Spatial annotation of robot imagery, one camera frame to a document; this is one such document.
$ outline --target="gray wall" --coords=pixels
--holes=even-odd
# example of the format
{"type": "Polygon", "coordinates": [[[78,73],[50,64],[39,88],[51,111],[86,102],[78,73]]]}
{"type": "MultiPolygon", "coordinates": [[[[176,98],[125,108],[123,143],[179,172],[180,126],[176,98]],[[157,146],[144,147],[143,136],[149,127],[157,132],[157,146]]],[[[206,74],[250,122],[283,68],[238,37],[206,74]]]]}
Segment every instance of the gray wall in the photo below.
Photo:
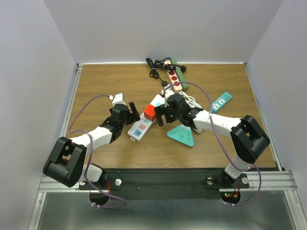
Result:
{"type": "Polygon", "coordinates": [[[245,62],[282,0],[44,0],[79,63],[245,62]]]}
{"type": "Polygon", "coordinates": [[[248,75],[278,155],[293,170],[307,211],[307,1],[284,0],[249,64],[248,75]]]}
{"type": "Polygon", "coordinates": [[[42,0],[0,2],[0,229],[27,229],[75,61],[42,0]]]}

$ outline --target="wooden tabletop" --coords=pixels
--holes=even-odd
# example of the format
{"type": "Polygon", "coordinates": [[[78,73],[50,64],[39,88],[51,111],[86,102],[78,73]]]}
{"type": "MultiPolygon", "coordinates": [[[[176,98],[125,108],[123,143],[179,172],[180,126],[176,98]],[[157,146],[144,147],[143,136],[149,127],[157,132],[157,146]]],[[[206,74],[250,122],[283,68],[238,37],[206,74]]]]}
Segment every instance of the wooden tabletop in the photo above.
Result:
{"type": "MultiPolygon", "coordinates": [[[[184,73],[187,81],[204,88],[212,101],[224,92],[232,95],[229,101],[217,114],[229,117],[251,115],[262,125],[259,111],[243,65],[187,65],[184,73]]],[[[159,70],[164,80],[167,75],[159,70]]],[[[98,94],[124,93],[126,103],[134,102],[138,111],[142,111],[151,100],[161,92],[159,80],[149,77],[149,67],[137,65],[84,65],[77,93],[73,103],[70,122],[81,108],[98,94]]],[[[205,95],[196,87],[189,85],[186,92],[206,110],[209,105],[205,95]]],[[[72,129],[93,130],[109,115],[112,104],[106,98],[94,100],[83,111],[72,129]]],[[[225,167],[228,161],[211,131],[200,134],[193,132],[195,145],[193,148],[171,140],[166,133],[180,125],[179,121],[159,127],[155,123],[142,141],[131,141],[124,128],[121,136],[109,145],[94,151],[92,163],[106,168],[215,168],[225,167]]],[[[68,134],[75,137],[81,133],[68,134]]],[[[221,139],[233,157],[235,148],[232,140],[221,135],[221,139]]],[[[270,148],[257,160],[259,167],[275,167],[270,148]]]]}

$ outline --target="white frame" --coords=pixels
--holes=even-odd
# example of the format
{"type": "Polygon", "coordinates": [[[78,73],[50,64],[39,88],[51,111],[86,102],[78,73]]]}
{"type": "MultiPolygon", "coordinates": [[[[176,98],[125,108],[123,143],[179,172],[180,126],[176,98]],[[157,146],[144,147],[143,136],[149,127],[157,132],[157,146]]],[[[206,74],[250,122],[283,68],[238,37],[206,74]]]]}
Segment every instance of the white frame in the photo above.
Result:
{"type": "MultiPolygon", "coordinates": [[[[85,63],[85,64],[145,64],[146,62],[104,62],[104,63],[85,63]]],[[[225,64],[225,63],[211,63],[211,62],[185,62],[185,63],[180,63],[180,64],[225,64]]],[[[63,121],[63,126],[61,130],[60,136],[65,136],[67,127],[68,127],[68,122],[69,118],[71,115],[71,110],[73,106],[73,102],[75,99],[75,95],[77,92],[80,76],[81,76],[81,71],[82,71],[83,64],[78,64],[78,69],[74,81],[74,85],[71,91],[71,97],[69,101],[69,105],[66,111],[65,119],[63,121]]],[[[279,172],[266,172],[266,171],[261,171],[261,175],[263,177],[263,185],[261,190],[266,190],[266,191],[276,191],[276,190],[284,190],[286,200],[288,202],[292,218],[295,223],[295,227],[298,230],[307,230],[307,218],[304,213],[304,209],[302,207],[301,201],[298,196],[298,188],[295,183],[294,176],[292,172],[285,172],[282,170],[282,166],[280,164],[277,151],[270,133],[270,130],[268,128],[267,122],[263,116],[263,113],[261,112],[257,98],[254,94],[256,104],[261,116],[261,120],[264,125],[264,129],[268,135],[268,137],[271,140],[270,148],[273,153],[273,157],[275,159],[276,165],[279,169],[279,172]]],[[[245,189],[248,191],[255,191],[257,190],[259,180],[258,178],[258,173],[257,172],[247,172],[248,178],[251,183],[251,187],[249,189],[245,189]]],[[[52,193],[52,192],[66,192],[66,193],[74,193],[74,192],[89,192],[89,191],[80,191],[78,189],[78,186],[75,185],[72,188],[67,188],[66,186],[62,185],[61,183],[58,183],[51,178],[42,175],[41,182],[40,182],[40,187],[38,189],[38,194],[35,202],[35,206],[33,209],[33,213],[31,216],[30,224],[28,230],[37,230],[40,217],[43,211],[44,207],[44,202],[47,196],[47,193],[52,193]]]]}

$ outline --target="red block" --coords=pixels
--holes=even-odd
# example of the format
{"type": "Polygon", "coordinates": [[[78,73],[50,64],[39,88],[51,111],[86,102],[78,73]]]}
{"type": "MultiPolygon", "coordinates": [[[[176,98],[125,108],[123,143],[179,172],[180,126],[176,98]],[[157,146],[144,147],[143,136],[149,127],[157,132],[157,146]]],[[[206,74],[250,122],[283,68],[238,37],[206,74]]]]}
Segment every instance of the red block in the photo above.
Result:
{"type": "Polygon", "coordinates": [[[144,110],[144,117],[150,121],[155,120],[154,106],[152,104],[149,104],[147,108],[144,110]]]}

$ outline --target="purple cable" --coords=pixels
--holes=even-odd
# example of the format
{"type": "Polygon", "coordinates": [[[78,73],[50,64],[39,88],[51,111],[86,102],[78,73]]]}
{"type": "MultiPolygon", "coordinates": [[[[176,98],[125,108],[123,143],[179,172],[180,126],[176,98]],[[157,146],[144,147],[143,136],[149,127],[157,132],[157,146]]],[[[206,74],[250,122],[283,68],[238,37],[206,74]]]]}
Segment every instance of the purple cable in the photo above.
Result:
{"type": "MultiPolygon", "coordinates": [[[[176,82],[176,84],[182,84],[182,83],[194,85],[194,86],[196,86],[197,88],[199,88],[199,89],[206,95],[206,97],[207,97],[207,99],[208,99],[208,101],[209,101],[209,104],[210,104],[210,108],[209,108],[209,118],[210,118],[211,126],[212,126],[212,129],[213,129],[213,132],[214,132],[214,134],[215,134],[215,136],[216,136],[217,141],[219,142],[219,144],[220,144],[220,146],[221,146],[221,148],[222,148],[222,150],[223,150],[225,156],[227,157],[227,159],[229,160],[229,162],[231,163],[231,165],[232,165],[235,169],[237,169],[238,171],[245,172],[248,168],[246,168],[246,169],[239,169],[239,168],[233,163],[233,161],[231,160],[229,154],[227,153],[226,148],[224,147],[224,145],[223,145],[223,143],[222,143],[222,140],[220,139],[220,136],[219,136],[219,134],[218,134],[218,132],[217,132],[217,130],[216,130],[216,128],[215,128],[215,124],[213,123],[213,119],[212,119],[212,117],[211,117],[211,113],[212,113],[212,102],[211,102],[211,99],[210,99],[209,95],[207,94],[207,92],[206,92],[202,87],[200,87],[199,85],[194,84],[194,83],[192,83],[192,82],[187,82],[187,81],[176,82]]],[[[168,85],[163,91],[165,92],[165,90],[171,88],[171,87],[174,86],[174,85],[175,85],[175,84],[168,85]]],[[[249,202],[253,201],[253,200],[258,196],[258,194],[259,194],[259,192],[260,192],[260,189],[261,189],[261,182],[262,182],[261,173],[260,173],[259,168],[258,168],[255,164],[253,164],[253,165],[254,165],[254,167],[256,168],[256,170],[257,170],[257,172],[258,172],[258,174],[259,174],[259,187],[258,187],[258,190],[257,190],[257,192],[256,192],[256,194],[254,195],[253,198],[251,198],[250,200],[248,200],[248,201],[246,201],[246,202],[243,202],[242,204],[236,204],[235,206],[242,206],[242,205],[248,204],[249,202]]]]}
{"type": "Polygon", "coordinates": [[[74,130],[74,131],[71,131],[71,127],[73,126],[73,124],[75,123],[75,121],[77,120],[77,118],[80,116],[80,114],[83,112],[83,110],[89,105],[89,103],[91,103],[91,101],[93,101],[94,99],[98,98],[98,97],[109,97],[109,95],[106,95],[106,94],[101,94],[101,95],[98,95],[96,97],[93,97],[91,100],[89,100],[88,103],[85,104],[85,106],[80,110],[80,112],[77,114],[77,116],[75,117],[75,119],[72,121],[71,125],[69,126],[69,129],[68,129],[68,132],[69,133],[75,133],[75,132],[83,132],[85,134],[87,134],[90,138],[90,157],[88,159],[88,163],[86,165],[86,168],[85,168],[85,172],[84,172],[84,177],[86,179],[86,182],[92,187],[94,188],[95,190],[97,190],[98,192],[100,192],[101,194],[105,195],[105,196],[108,196],[110,198],[113,198],[113,199],[116,199],[116,200],[121,200],[123,201],[123,204],[121,205],[118,205],[118,206],[112,206],[112,207],[105,207],[105,206],[98,206],[96,205],[95,203],[91,202],[92,206],[95,206],[97,208],[103,208],[103,209],[115,209],[115,208],[119,208],[119,207],[122,207],[124,206],[127,202],[121,198],[121,197],[118,197],[118,196],[115,196],[115,195],[111,195],[109,193],[105,193],[104,191],[102,191],[101,189],[97,188],[95,185],[93,185],[93,183],[87,179],[87,171],[90,167],[90,164],[91,164],[91,161],[92,161],[92,157],[93,157],[93,149],[94,149],[94,142],[93,142],[93,137],[88,134],[88,131],[84,130],[84,129],[77,129],[77,130],[74,130]]]}

